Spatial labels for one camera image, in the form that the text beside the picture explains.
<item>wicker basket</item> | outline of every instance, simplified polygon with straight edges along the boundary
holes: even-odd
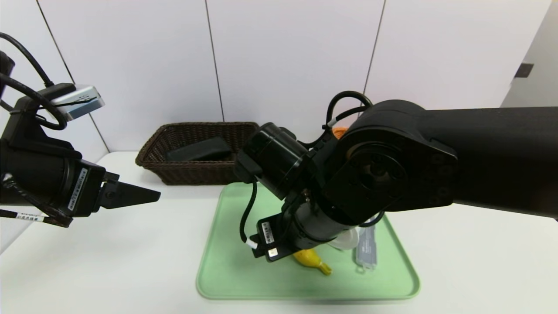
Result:
[[[167,185],[210,185],[238,182],[234,161],[251,134],[258,129],[253,122],[193,122],[161,126],[145,143],[136,164],[151,170]],[[165,161],[165,152],[220,136],[232,155],[217,161]]]

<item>white label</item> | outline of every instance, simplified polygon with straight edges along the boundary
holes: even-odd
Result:
[[[85,177],[87,176],[87,169],[81,169],[79,173],[78,181],[75,183],[74,192],[71,194],[70,203],[68,203],[68,209],[70,211],[74,211],[75,204],[78,201],[79,193],[81,192],[81,188],[83,183],[85,182]]]
[[[272,258],[274,256],[277,256],[277,254],[279,254],[279,253],[277,252],[277,248],[273,248],[273,249],[267,251],[267,254],[270,255],[270,258]]]
[[[30,213],[17,213],[16,219],[42,222],[45,217],[41,215],[32,215]]]
[[[271,232],[271,225],[269,222],[262,223],[263,235],[266,237],[266,244],[275,242],[273,233]]]

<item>black cable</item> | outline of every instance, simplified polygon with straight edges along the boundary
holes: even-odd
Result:
[[[6,109],[7,111],[13,111],[13,107],[8,105],[5,101],[0,100],[0,107]]]
[[[64,115],[62,114],[62,112],[60,112],[60,110],[58,110],[48,99],[46,99],[45,96],[35,92],[33,89],[31,89],[27,85],[24,85],[24,84],[22,84],[22,83],[20,83],[16,80],[14,80],[13,78],[3,74],[3,73],[0,73],[0,81],[4,82],[4,84],[6,84],[7,86],[10,86],[11,88],[13,88],[17,91],[22,92],[23,94],[25,94],[29,98],[33,99],[38,104],[45,107],[46,110],[48,112],[50,112],[52,114],[52,116],[54,116],[54,118],[58,122],[58,124],[55,124],[55,123],[52,123],[52,122],[43,121],[43,120],[38,119],[40,125],[42,125],[44,127],[47,127],[49,129],[52,129],[52,130],[63,130],[63,129],[66,128],[66,126],[68,125],[68,122],[66,121],[66,118],[64,118]]]
[[[327,124],[322,126],[322,129],[326,130],[326,129],[331,129],[333,127],[333,125],[335,125],[338,121],[341,121],[342,119],[345,119],[346,117],[350,116],[350,115],[354,115],[355,113],[359,113],[359,112],[363,112],[366,111],[369,107],[355,107],[352,109],[349,109],[347,111],[342,112],[340,115],[336,116],[334,119],[328,121]]]
[[[18,215],[21,215],[21,213],[0,209],[0,217],[17,218]],[[32,218],[33,218],[34,215],[29,215],[29,214],[23,214],[23,215],[27,216],[28,218],[31,218],[31,219],[23,219],[23,220],[27,220],[27,221],[31,221],[31,222],[44,222],[44,223],[48,223],[49,225],[55,225],[55,226],[66,227],[66,228],[69,226],[69,225],[65,225],[63,223],[60,223],[58,220],[56,220],[52,217],[41,216],[42,221],[40,221],[40,220],[33,220]]]
[[[27,58],[27,60],[29,60],[31,65],[35,68],[35,70],[41,77],[42,81],[45,83],[46,87],[50,87],[54,85],[54,83],[50,80],[49,76],[46,75],[45,71],[42,69],[41,65],[37,62],[37,60],[35,60],[33,55],[19,41],[17,41],[12,36],[2,32],[0,32],[0,38],[9,41],[12,45],[18,48],[19,51],[21,51],[21,53]]]
[[[335,108],[335,105],[337,104],[337,102],[340,101],[341,99],[347,98],[347,97],[356,98],[356,99],[360,100],[360,102],[362,102],[362,105],[364,107],[372,107],[372,102],[363,93],[359,93],[359,92],[355,92],[355,91],[340,92],[339,94],[337,94],[333,97],[331,102],[329,102],[328,113],[325,117],[325,124],[328,124],[328,122],[331,121],[331,118],[333,118],[333,109]]]
[[[19,195],[21,195],[29,204],[37,207],[40,211],[50,216],[51,219],[47,220],[47,223],[56,224],[61,227],[68,227],[72,222],[73,218],[63,213],[61,210],[54,208],[48,204],[44,204],[35,197],[31,196],[28,191],[23,189],[17,184],[13,176],[9,173],[4,175],[2,178],[2,186],[6,189],[14,189]]]
[[[359,92],[353,92],[353,91],[345,91],[345,92],[340,92],[339,94],[335,95],[335,97],[333,97],[333,99],[331,100],[331,102],[329,103],[328,106],[328,112],[326,114],[326,121],[325,124],[322,126],[322,129],[324,129],[324,133],[322,133],[320,135],[320,137],[318,137],[317,140],[310,142],[310,143],[304,143],[301,141],[298,141],[300,143],[300,145],[304,146],[306,149],[311,149],[312,147],[314,147],[328,132],[331,132],[331,127],[328,126],[328,123],[332,120],[333,118],[333,109],[335,108],[335,105],[337,104],[338,101],[340,101],[342,98],[345,97],[352,97],[352,98],[356,98],[358,100],[360,100],[363,104],[363,106],[360,107],[355,107],[352,109],[349,109],[343,113],[341,113],[340,115],[336,116],[335,121],[340,121],[341,119],[344,119],[350,115],[353,115],[355,113],[358,112],[363,112],[366,111],[366,109],[370,108],[373,106],[372,102],[370,101],[370,99],[368,99],[368,97],[366,97],[364,94],[359,93]]]
[[[365,223],[359,225],[359,227],[362,227],[362,228],[372,227],[373,225],[379,223],[379,221],[382,219],[384,214],[385,214],[385,211],[379,212],[378,216],[376,216],[376,218],[374,218],[372,221],[365,222]]]
[[[254,206],[254,202],[256,201],[256,194],[258,193],[258,183],[256,180],[252,182],[252,196],[250,197],[250,201],[242,214],[242,218],[240,219],[240,239],[242,242],[246,243],[248,238],[246,237],[246,233],[244,232],[244,226],[246,225],[246,219],[248,219],[248,215],[252,210],[252,206]]]

